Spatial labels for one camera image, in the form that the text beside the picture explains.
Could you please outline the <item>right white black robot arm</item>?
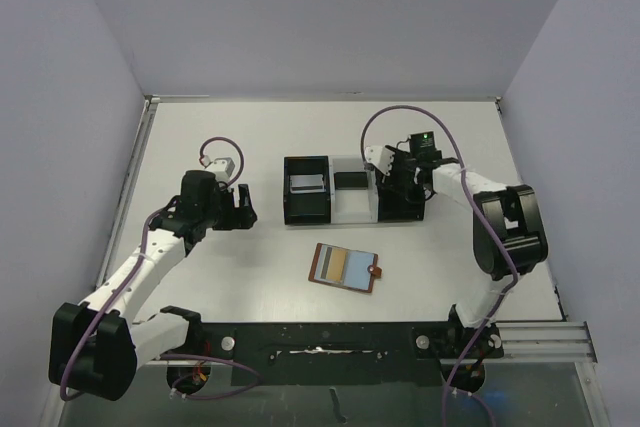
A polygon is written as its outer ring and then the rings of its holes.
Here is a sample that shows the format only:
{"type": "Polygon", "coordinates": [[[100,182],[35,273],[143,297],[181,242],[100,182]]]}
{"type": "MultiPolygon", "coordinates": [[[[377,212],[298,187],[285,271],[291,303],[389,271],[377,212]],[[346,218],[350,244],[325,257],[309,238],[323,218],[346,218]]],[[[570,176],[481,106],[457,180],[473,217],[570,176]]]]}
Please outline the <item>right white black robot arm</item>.
{"type": "Polygon", "coordinates": [[[534,189],[492,181],[445,158],[434,134],[409,139],[408,151],[395,146],[367,149],[377,187],[423,207],[432,196],[446,197],[472,216],[472,251],[484,280],[454,305],[460,322],[445,331],[448,349],[469,355],[481,343],[478,329],[495,318],[508,292],[548,257],[548,241],[534,189]]]}

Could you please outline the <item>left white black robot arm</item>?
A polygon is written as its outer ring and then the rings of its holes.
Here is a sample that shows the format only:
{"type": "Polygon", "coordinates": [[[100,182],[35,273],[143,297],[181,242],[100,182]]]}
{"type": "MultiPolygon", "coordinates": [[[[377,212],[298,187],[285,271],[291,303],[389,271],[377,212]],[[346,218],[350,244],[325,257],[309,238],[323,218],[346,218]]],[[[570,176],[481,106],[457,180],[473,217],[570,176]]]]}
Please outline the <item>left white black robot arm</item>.
{"type": "Polygon", "coordinates": [[[115,401],[152,360],[205,361],[199,313],[169,306],[141,323],[136,316],[208,232],[249,230],[256,221],[248,185],[234,186],[217,172],[187,171],[179,194],[145,219],[138,246],[111,277],[55,312],[48,376],[60,398],[90,394],[115,401]]]}

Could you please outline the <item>dark card pocket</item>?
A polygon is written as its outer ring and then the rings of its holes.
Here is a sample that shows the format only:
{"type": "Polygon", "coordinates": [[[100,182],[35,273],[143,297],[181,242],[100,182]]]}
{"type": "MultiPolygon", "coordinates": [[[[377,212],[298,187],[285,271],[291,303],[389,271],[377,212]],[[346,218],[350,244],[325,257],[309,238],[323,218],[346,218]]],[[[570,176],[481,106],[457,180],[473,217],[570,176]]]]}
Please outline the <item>dark card pocket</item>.
{"type": "Polygon", "coordinates": [[[368,174],[362,172],[335,172],[334,184],[336,190],[367,190],[368,174]]]}

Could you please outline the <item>black white three-bin tray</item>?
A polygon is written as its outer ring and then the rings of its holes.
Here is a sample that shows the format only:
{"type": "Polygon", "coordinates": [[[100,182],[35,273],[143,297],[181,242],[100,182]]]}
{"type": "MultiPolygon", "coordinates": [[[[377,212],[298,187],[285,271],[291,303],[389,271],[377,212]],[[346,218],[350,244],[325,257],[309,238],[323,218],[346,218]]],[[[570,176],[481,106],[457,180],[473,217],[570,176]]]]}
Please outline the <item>black white three-bin tray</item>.
{"type": "Polygon", "coordinates": [[[382,176],[357,156],[290,156],[283,162],[283,215],[288,226],[419,222],[425,202],[407,202],[384,188],[382,176]],[[366,172],[367,190],[336,190],[335,172],[366,172]],[[292,194],[291,175],[322,174],[326,191],[292,194]]]}

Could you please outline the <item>gold card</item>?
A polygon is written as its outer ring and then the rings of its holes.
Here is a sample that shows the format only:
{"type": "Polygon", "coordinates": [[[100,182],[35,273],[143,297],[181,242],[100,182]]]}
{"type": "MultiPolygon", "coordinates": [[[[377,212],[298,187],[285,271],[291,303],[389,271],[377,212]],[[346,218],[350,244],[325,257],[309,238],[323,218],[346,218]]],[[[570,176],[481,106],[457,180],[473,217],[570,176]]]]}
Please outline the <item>gold card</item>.
{"type": "Polygon", "coordinates": [[[322,245],[314,278],[319,281],[342,284],[346,277],[348,257],[349,251],[347,249],[322,245]]]}

